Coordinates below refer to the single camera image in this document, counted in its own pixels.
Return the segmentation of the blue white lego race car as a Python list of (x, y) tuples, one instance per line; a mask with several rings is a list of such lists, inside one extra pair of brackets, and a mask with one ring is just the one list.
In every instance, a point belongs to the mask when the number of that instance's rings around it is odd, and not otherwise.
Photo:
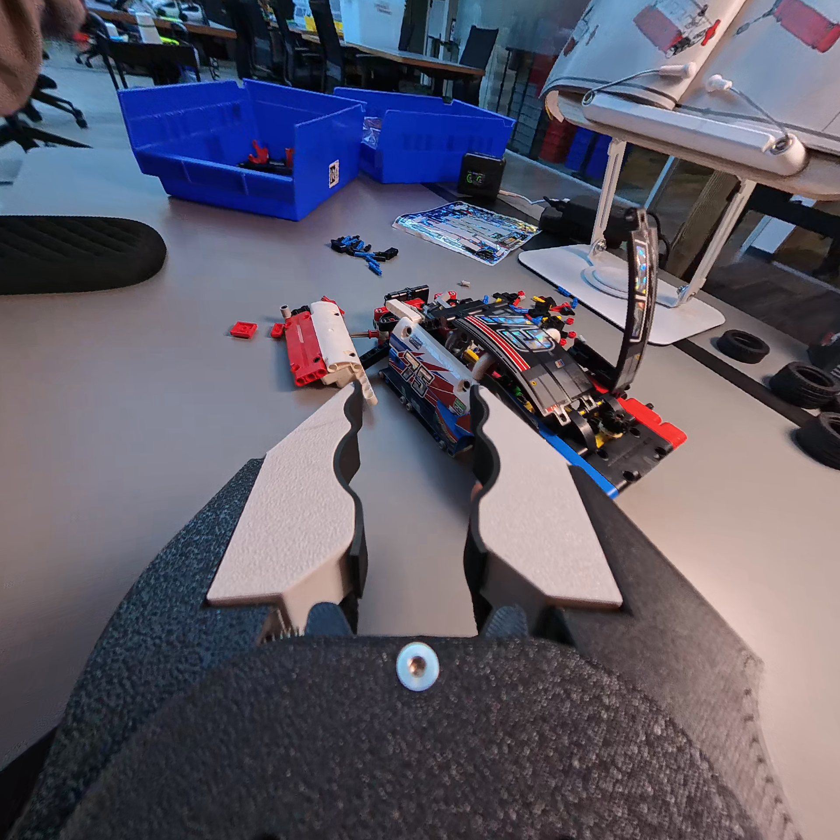
[(628, 396), (655, 314), (658, 229), (643, 209), (619, 227), (629, 265), (618, 360), (611, 364), (573, 331), (577, 300), (502, 292), (484, 300), (428, 301), (427, 287), (385, 298), (376, 311), (389, 330), (382, 379), (451, 456), (475, 443), (469, 391), (483, 385), (571, 466), (610, 497), (646, 476), (686, 441), (651, 405)]

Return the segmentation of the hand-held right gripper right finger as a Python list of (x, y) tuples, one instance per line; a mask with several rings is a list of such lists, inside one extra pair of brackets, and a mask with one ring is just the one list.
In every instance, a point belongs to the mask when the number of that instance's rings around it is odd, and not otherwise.
[(573, 468), (492, 391), (469, 392), (475, 485), (465, 579), (476, 627), (517, 606), (527, 631), (551, 632), (567, 607), (617, 611), (623, 595), (586, 510)]

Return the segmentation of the large blue storage bin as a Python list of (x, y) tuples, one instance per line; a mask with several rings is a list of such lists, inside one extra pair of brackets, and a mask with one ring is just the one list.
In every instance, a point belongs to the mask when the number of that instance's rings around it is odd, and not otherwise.
[[(173, 197), (300, 221), (355, 179), (359, 101), (258, 80), (120, 90), (142, 173)], [(257, 140), (274, 156), (293, 148), (291, 176), (240, 166)]]

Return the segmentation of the black office chair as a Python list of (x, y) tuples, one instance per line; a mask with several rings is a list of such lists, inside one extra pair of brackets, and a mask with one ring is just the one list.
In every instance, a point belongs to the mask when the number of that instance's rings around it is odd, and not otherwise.
[(69, 114), (73, 117), (79, 128), (86, 129), (88, 127), (83, 112), (76, 108), (71, 101), (59, 98), (50, 93), (51, 90), (55, 90), (56, 88), (57, 84), (51, 78), (43, 74), (38, 76), (35, 88), (29, 95), (26, 104), (12, 115), (4, 118), (4, 124), (1, 126), (2, 147), (8, 144), (16, 144), (25, 152), (40, 148), (41, 146), (62, 146), (76, 149), (89, 148), (85, 143), (60, 137), (35, 126), (35, 123), (42, 121), (42, 117), (35, 107), (35, 102), (41, 102), (42, 104)]
[(323, 91), (333, 93), (335, 88), (345, 85), (345, 62), (340, 36), (329, 1), (310, 1), (309, 6), (322, 52)]
[[(472, 25), (458, 63), (462, 67), (487, 71), (490, 56), (495, 48), (498, 28), (480, 28)], [(453, 83), (453, 99), (479, 106), (480, 84), (483, 75), (460, 75)]]

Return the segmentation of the white and red lego assembly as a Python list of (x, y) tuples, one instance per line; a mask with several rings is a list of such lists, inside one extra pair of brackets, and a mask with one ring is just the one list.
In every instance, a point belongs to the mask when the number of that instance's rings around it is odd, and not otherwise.
[(281, 340), (287, 346), (290, 373), (298, 387), (312, 383), (343, 388), (361, 386), (370, 405), (378, 403), (361, 357), (357, 354), (340, 307), (333, 301), (315, 301), (308, 309), (292, 311)]

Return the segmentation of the person's left forearm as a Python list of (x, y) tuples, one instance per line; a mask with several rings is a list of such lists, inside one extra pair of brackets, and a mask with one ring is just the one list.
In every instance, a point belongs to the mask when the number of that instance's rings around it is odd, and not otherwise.
[(1, 2), (1, 116), (14, 115), (35, 89), (43, 37), (72, 39), (88, 15), (83, 1)]

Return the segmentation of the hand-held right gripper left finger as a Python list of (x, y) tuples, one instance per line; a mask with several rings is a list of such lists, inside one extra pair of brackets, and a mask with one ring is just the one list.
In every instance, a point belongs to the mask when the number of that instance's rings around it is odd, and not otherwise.
[(303, 629), (313, 606), (338, 605), (353, 633), (368, 569), (361, 499), (364, 398), (346, 385), (266, 453), (217, 568), (211, 606), (270, 605)]

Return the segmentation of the black power adapter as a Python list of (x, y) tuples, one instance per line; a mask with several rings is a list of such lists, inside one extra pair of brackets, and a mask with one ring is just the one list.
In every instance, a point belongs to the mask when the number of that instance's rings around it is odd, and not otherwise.
[[(599, 198), (580, 194), (567, 199), (552, 200), (539, 219), (539, 230), (554, 237), (560, 245), (590, 244), (595, 226)], [(626, 242), (626, 209), (613, 205), (605, 228), (608, 249), (618, 249)]]

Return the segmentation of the long wooden office desk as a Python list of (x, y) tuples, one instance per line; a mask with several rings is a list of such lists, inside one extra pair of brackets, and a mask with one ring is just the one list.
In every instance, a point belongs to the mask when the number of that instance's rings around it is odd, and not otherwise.
[(218, 81), (233, 58), (236, 33), (216, 24), (198, 2), (85, 2), (87, 22), (76, 61), (100, 59), (116, 90), (129, 77), (155, 86)]
[[(292, 29), (292, 33), (321, 51), (316, 33), (296, 28)], [(425, 77), (429, 79), (426, 86), (432, 95), (452, 98), (453, 83), (458, 76), (483, 75), (483, 80), (487, 73), (461, 66), (460, 57), (446, 60), (407, 50), (367, 47), (342, 39), (340, 42), (344, 53), (346, 88), (399, 92), (402, 83)]]

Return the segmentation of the red lego parts in bin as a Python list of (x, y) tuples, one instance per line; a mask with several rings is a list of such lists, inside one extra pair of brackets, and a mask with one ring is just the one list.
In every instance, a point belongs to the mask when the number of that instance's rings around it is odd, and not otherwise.
[(293, 148), (285, 148), (280, 156), (274, 156), (268, 146), (257, 140), (251, 142), (252, 151), (240, 166), (248, 170), (268, 174), (291, 176), (293, 173)]

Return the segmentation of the stack of coloured storage bins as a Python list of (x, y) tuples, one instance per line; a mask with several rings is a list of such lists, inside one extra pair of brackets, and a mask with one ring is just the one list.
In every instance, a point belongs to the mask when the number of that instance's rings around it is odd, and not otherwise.
[(556, 56), (507, 48), (506, 115), (515, 124), (510, 151), (579, 180), (600, 185), (610, 138), (571, 122), (552, 119), (539, 96)]

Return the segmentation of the black power bank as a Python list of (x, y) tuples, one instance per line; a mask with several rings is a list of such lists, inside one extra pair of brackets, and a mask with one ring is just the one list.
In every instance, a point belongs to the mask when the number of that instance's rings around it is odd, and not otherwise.
[(495, 200), (501, 189), (507, 161), (502, 157), (468, 152), (463, 155), (457, 193), (482, 200)]

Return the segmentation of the pile of blue black pins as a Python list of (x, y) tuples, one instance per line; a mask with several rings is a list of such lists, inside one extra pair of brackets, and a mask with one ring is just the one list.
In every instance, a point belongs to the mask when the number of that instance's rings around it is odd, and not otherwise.
[(368, 269), (378, 277), (382, 276), (382, 263), (399, 255), (397, 248), (374, 250), (370, 244), (366, 244), (358, 235), (333, 238), (330, 240), (330, 247), (336, 253), (362, 259)]

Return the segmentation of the printed instruction booklet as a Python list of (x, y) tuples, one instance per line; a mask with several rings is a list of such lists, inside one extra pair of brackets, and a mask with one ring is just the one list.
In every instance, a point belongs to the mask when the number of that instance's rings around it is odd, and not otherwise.
[(538, 234), (538, 227), (464, 202), (399, 216), (394, 228), (484, 265), (495, 266)]

